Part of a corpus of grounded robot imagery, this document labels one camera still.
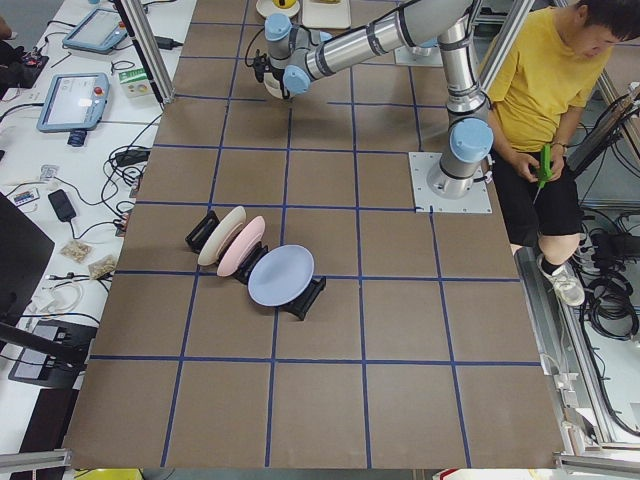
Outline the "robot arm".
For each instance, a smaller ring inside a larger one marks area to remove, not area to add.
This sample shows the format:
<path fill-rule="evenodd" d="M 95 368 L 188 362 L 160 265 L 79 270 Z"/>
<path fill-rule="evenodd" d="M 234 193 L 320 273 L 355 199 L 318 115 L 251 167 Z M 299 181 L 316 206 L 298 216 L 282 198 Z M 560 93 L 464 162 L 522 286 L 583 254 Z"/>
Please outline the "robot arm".
<path fill-rule="evenodd" d="M 427 176 L 430 189 L 448 199 L 470 190 L 476 170 L 493 144 L 488 98 L 475 71 L 470 1 L 408 1 L 364 26 L 337 36 L 295 25 L 284 14 L 267 17 L 265 52 L 252 68 L 258 82 L 275 97 L 307 92 L 317 80 L 392 52 L 436 40 L 448 99 L 448 144 Z"/>

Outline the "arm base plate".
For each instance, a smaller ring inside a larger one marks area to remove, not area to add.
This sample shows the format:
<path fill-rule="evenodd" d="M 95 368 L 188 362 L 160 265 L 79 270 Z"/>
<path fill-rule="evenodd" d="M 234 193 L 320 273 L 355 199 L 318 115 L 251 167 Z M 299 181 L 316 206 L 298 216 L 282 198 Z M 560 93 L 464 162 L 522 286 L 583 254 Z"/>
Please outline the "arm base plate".
<path fill-rule="evenodd" d="M 491 214 L 482 166 L 466 179 L 448 177 L 439 152 L 409 152 L 409 172 L 416 213 Z"/>

